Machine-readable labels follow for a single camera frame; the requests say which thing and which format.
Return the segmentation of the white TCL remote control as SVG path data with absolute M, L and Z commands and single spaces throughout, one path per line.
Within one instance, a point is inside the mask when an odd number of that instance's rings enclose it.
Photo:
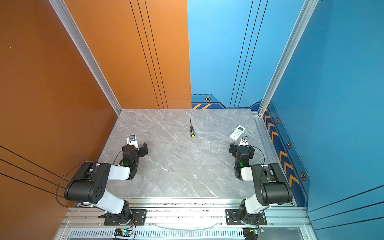
M 234 141 L 237 141 L 238 138 L 244 133 L 246 130 L 245 127 L 239 125 L 230 135 L 230 138 Z

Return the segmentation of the black yellow screwdriver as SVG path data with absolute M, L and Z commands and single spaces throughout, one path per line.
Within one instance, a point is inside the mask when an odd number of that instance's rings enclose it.
M 192 126 L 192 120 L 191 119 L 190 119 L 190 134 L 191 134 L 192 138 L 195 136 L 195 131 L 194 131 L 194 127 Z

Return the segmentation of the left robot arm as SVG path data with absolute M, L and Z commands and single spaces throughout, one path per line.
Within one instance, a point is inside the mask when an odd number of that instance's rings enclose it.
M 139 159 L 149 153 L 148 145 L 137 148 L 131 143 L 122 147 L 123 159 L 118 165 L 84 162 L 67 185 L 67 201 L 89 204 L 104 212 L 98 216 L 104 225 L 135 225 L 136 216 L 127 200 L 116 197 L 107 190 L 109 181 L 132 180 L 138 172 Z

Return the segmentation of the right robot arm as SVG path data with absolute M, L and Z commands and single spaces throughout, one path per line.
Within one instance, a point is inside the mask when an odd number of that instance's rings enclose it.
M 292 189 L 279 164 L 250 164 L 256 149 L 247 144 L 230 144 L 229 153 L 235 157 L 236 178 L 253 182 L 255 193 L 242 200 L 238 209 L 226 210 L 228 225 L 266 225 L 266 209 L 293 200 Z

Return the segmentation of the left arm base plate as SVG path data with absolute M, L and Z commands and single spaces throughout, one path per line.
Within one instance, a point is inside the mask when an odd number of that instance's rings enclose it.
M 147 218 L 146 209 L 129 210 L 127 214 L 105 214 L 105 226 L 143 226 Z

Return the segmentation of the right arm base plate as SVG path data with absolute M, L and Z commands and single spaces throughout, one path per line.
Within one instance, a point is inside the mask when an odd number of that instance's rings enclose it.
M 248 214 L 246 211 L 241 211 L 239 209 L 226 209 L 226 223 L 229 226 L 235 225 L 257 225 L 257 226 L 266 226 L 267 218 L 265 213 L 259 214 Z

